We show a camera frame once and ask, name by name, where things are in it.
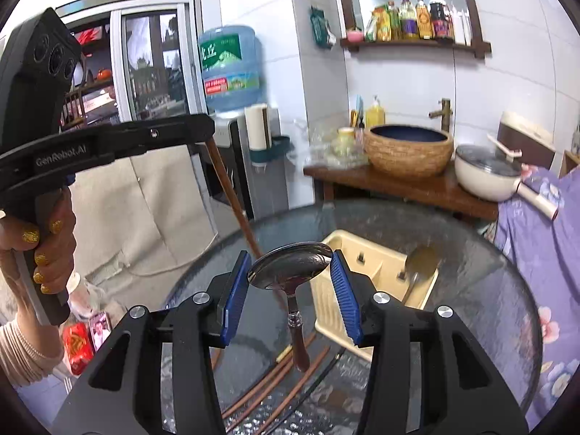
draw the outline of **faucet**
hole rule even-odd
[[[448,98],[442,98],[439,104],[442,108],[438,111],[431,111],[429,117],[433,119],[434,117],[441,116],[441,130],[449,132],[449,128],[451,127],[451,115],[453,114],[451,100]]]

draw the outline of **smartphone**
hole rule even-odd
[[[101,348],[103,342],[111,335],[111,321],[105,311],[98,312],[89,319],[91,338],[95,351]]]

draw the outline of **camera lens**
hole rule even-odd
[[[51,75],[56,75],[59,71],[61,63],[63,63],[63,55],[65,51],[63,46],[57,44],[50,54],[50,59],[48,60],[48,73]]]
[[[48,34],[44,34],[40,41],[38,41],[37,46],[34,48],[34,60],[40,62],[44,59],[46,53],[48,52]]]
[[[74,61],[72,59],[69,59],[67,60],[67,63],[65,63],[65,78],[66,79],[71,78],[73,71],[74,71]]]

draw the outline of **hand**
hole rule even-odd
[[[18,306],[30,306],[13,251],[22,252],[35,249],[34,260],[37,268],[33,279],[41,284],[44,294],[55,294],[65,289],[74,268],[73,253],[76,241],[73,229],[76,217],[73,213],[71,193],[68,188],[54,205],[50,213],[48,229],[51,234],[38,245],[38,226],[23,222],[11,216],[0,219],[0,270],[8,286],[16,297]]]

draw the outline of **round table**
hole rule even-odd
[[[418,245],[435,247],[442,262],[425,310],[431,311],[439,305],[451,306],[498,367],[522,409],[527,411],[536,391],[542,361],[537,307],[517,269],[468,225],[421,206],[386,200],[348,200],[290,210],[252,223],[252,229],[263,253],[293,242],[322,241],[336,229],[405,254]],[[230,272],[241,250],[248,250],[248,247],[240,232],[216,244],[184,274],[169,295],[167,304],[177,306],[195,292],[205,290],[215,275]],[[298,289],[298,302],[307,335],[315,322],[309,285]],[[215,371],[222,410],[260,379],[289,342],[285,310],[272,292],[250,286],[237,335],[224,350]],[[327,344],[331,344],[331,351],[314,377],[340,348],[320,334],[309,347],[312,361]],[[175,428],[169,353],[163,356],[162,399],[166,427]],[[411,356],[408,430],[419,426],[421,409],[418,347],[411,348]],[[281,429],[298,433],[354,433],[369,368],[369,363],[346,351]],[[297,371],[291,371],[232,433],[254,433],[300,377]],[[242,410],[226,420],[225,426],[241,413]]]

